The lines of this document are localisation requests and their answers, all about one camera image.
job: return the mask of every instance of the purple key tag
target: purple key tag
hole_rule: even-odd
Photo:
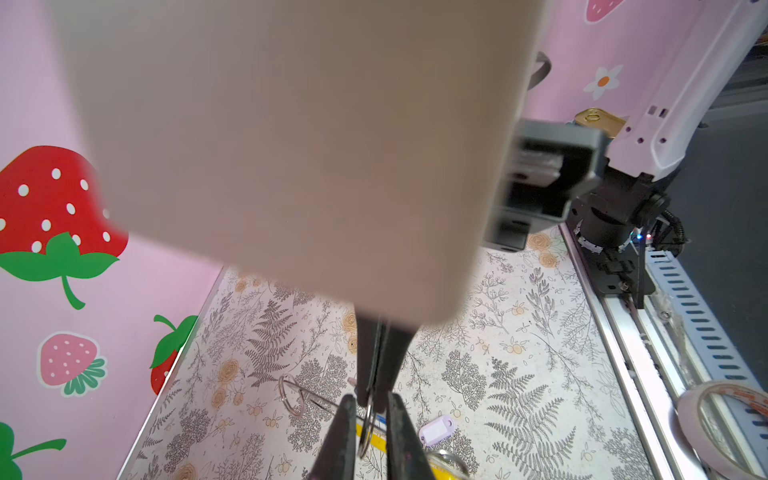
[[[456,422],[453,421],[450,415],[443,415],[421,427],[419,439],[421,439],[425,447],[431,447],[435,443],[440,443],[447,439],[455,431]]]

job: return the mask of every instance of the roll of tape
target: roll of tape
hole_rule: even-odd
[[[732,396],[768,418],[768,393],[744,382],[715,380],[687,390],[677,403],[677,417],[685,438],[694,447],[701,461],[729,480],[766,480],[747,472],[714,444],[704,427],[701,403],[711,393]]]

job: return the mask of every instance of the floral tablecloth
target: floral tablecloth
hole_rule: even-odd
[[[481,249],[463,307],[413,340],[396,391],[435,448],[476,478],[653,478],[557,229],[520,253]],[[304,478],[331,415],[292,417],[277,378],[338,401],[356,374],[351,305],[230,270],[131,453],[127,480]],[[386,478],[371,448],[357,478]]]

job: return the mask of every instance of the green stem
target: green stem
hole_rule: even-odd
[[[171,323],[169,319],[165,318],[165,317],[164,317],[164,316],[162,316],[162,315],[155,315],[155,316],[154,316],[154,321],[155,321],[155,322],[160,322],[160,323],[165,323],[165,324],[166,324],[166,325],[168,325],[168,326],[169,326],[169,327],[170,327],[170,328],[171,328],[171,329],[172,329],[174,332],[176,331],[176,327],[174,326],[174,324],[173,324],[173,323]]]
[[[64,448],[64,445],[67,445],[67,441],[64,439],[51,440],[50,442],[39,443],[34,447],[29,447],[26,450],[21,450],[19,453],[15,455],[11,455],[11,460],[13,460],[14,458],[27,455],[28,453],[37,452],[38,450],[48,450],[48,449],[61,450],[62,448]]]
[[[72,305],[75,310],[82,310],[85,306],[85,303],[82,303],[79,298],[74,296],[72,289],[69,288],[69,281],[67,280],[66,276],[61,277],[61,284],[64,285],[64,293],[67,294],[67,300],[69,300],[69,304]]]

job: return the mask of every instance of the strawberry print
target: strawberry print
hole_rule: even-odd
[[[13,453],[14,441],[13,429],[0,422],[0,478],[3,480],[22,480],[22,470],[14,462],[17,458],[40,450],[62,450],[67,445],[65,439],[56,439]]]
[[[150,383],[155,395],[160,395],[160,390],[165,384],[165,379],[170,374],[170,368],[174,365],[174,361],[178,353],[181,351],[181,347],[187,342],[197,321],[197,315],[191,315],[181,320],[179,327],[176,328],[169,319],[162,315],[154,316],[155,322],[160,322],[168,325],[173,332],[168,333],[160,342],[157,343],[157,347],[154,350],[154,358],[152,359],[152,374],[150,376]]]
[[[587,23],[597,23],[607,17],[624,0],[587,0]]]
[[[88,161],[65,148],[30,148],[0,172],[0,268],[29,282],[61,278],[80,310],[68,277],[101,275],[128,242],[108,218]]]
[[[107,375],[107,360],[98,356],[96,342],[69,332],[56,332],[40,345],[40,381],[67,396],[96,390]]]

